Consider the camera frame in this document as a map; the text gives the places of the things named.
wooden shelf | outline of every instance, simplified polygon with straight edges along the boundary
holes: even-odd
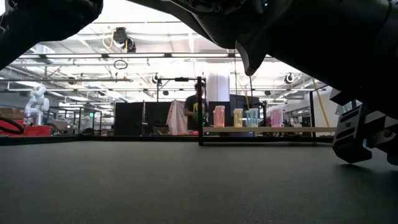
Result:
[[[334,133],[336,128],[328,127],[302,127],[302,128],[272,128],[272,127],[258,127],[258,128],[235,128],[235,127],[224,127],[224,128],[214,128],[214,127],[203,127],[204,132],[208,133],[246,133],[246,132],[257,132],[257,133]]]

yellow cable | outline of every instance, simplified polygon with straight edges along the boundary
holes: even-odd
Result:
[[[329,125],[329,121],[328,121],[328,116],[326,115],[326,111],[325,111],[325,109],[324,109],[324,107],[323,107],[323,103],[322,103],[321,96],[319,95],[319,91],[317,90],[317,89],[318,89],[317,83],[315,82],[315,79],[312,79],[312,82],[313,82],[313,87],[316,89],[316,92],[317,92],[317,96],[318,96],[318,99],[319,99],[319,104],[321,105],[323,117],[325,118],[326,125],[327,125],[328,128],[329,128],[330,125]]]
[[[104,47],[106,47],[107,49],[110,49],[110,48],[113,46],[113,35],[114,35],[114,32],[112,33],[111,45],[110,45],[110,46],[106,45],[106,44],[105,44],[105,38],[102,38],[102,44],[103,44]]]
[[[239,83],[239,86],[243,89],[241,83],[239,82],[239,79],[236,79]],[[249,98],[248,98],[248,92],[247,91],[243,91],[244,92],[244,97],[246,98],[246,102],[248,103],[248,109],[250,110],[250,105],[249,105]]]

yellow container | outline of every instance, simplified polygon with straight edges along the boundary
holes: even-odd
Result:
[[[234,127],[235,128],[243,127],[243,109],[236,108],[234,110]]]

red object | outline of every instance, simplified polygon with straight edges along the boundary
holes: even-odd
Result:
[[[21,125],[22,127],[24,126],[24,120],[23,119],[16,119],[14,121],[15,121],[15,123]],[[0,126],[5,127],[7,129],[11,129],[11,130],[16,130],[16,131],[18,130],[14,125],[9,124],[9,123],[7,123],[5,121],[0,121]],[[5,134],[5,135],[8,135],[8,136],[16,136],[16,137],[18,137],[18,136],[22,137],[23,136],[23,134],[10,134],[10,133],[6,133],[4,131],[0,131],[0,134]]]
[[[24,136],[51,136],[51,126],[26,126]]]

blue container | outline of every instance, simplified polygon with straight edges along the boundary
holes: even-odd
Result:
[[[245,113],[246,113],[246,127],[251,127],[252,121],[251,121],[250,111],[245,111]]]
[[[259,126],[259,110],[257,108],[251,108],[249,114],[251,120],[250,127],[257,128]]]

